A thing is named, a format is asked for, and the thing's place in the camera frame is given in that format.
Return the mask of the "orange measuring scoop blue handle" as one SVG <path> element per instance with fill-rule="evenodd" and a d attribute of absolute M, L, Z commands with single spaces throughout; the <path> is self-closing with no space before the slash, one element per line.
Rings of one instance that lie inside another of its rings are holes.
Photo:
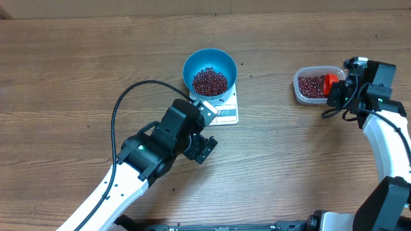
<path fill-rule="evenodd" d="M 335 74 L 326 74 L 324 77 L 323 93 L 327 96 L 331 90 L 332 84 L 338 82 L 338 77 Z"/>

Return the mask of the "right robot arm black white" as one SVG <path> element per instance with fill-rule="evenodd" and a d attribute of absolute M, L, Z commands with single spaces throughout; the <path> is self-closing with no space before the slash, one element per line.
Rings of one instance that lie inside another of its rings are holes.
<path fill-rule="evenodd" d="M 392 100 L 396 66 L 364 57 L 344 61 L 345 80 L 332 83 L 322 118 L 352 114 L 369 141 L 379 184 L 355 214 L 317 210 L 305 230 L 410 230 L 410 136 L 403 104 Z"/>

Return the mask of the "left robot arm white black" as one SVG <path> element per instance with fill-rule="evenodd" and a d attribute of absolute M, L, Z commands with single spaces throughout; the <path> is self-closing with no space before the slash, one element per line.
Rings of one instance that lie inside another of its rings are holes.
<path fill-rule="evenodd" d="M 200 132 L 218 110 L 206 101 L 176 99 L 161 122 L 129 137 L 101 183 L 60 230 L 108 230 L 123 211 L 172 167 L 183 154 L 201 164 L 217 145 Z"/>

